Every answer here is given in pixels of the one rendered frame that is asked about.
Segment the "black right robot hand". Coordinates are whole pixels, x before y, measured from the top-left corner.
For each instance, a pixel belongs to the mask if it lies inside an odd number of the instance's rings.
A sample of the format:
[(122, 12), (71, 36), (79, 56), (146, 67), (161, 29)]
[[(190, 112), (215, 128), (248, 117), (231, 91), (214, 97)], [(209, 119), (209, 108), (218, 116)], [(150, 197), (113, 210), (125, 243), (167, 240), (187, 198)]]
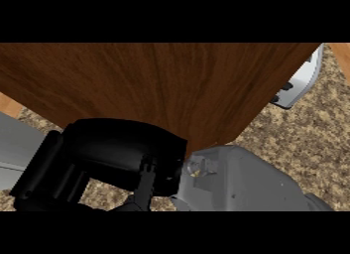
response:
[(12, 187), (19, 211), (90, 211), (79, 203), (97, 180), (130, 192), (118, 211), (147, 211), (178, 191), (187, 140), (138, 121), (90, 118), (50, 131)]

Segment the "flat grey appliance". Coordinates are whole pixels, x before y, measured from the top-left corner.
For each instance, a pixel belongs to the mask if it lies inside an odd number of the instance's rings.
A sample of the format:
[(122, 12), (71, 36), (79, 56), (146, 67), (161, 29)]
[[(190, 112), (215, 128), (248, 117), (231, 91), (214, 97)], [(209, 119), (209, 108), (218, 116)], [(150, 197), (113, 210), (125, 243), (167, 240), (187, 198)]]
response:
[(38, 130), (0, 112), (0, 191), (16, 184), (43, 140)]

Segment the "brown wooden cabinet door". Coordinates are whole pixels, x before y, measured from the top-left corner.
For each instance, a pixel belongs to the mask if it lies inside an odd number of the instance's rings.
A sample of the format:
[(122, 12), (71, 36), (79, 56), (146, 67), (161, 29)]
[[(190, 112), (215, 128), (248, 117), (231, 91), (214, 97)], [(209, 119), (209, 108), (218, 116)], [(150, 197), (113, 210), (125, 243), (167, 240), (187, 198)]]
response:
[(313, 43), (0, 43), (0, 92), (57, 126), (110, 117), (236, 140)]

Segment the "white appliance with black knobs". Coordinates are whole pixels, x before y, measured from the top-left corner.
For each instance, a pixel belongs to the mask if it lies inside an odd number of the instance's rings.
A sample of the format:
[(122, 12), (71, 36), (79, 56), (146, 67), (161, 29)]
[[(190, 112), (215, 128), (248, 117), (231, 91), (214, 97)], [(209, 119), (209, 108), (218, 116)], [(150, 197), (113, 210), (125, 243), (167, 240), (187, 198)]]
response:
[(289, 109), (314, 84), (320, 71), (322, 53), (323, 45), (319, 45), (288, 82), (274, 94), (268, 103), (279, 108)]

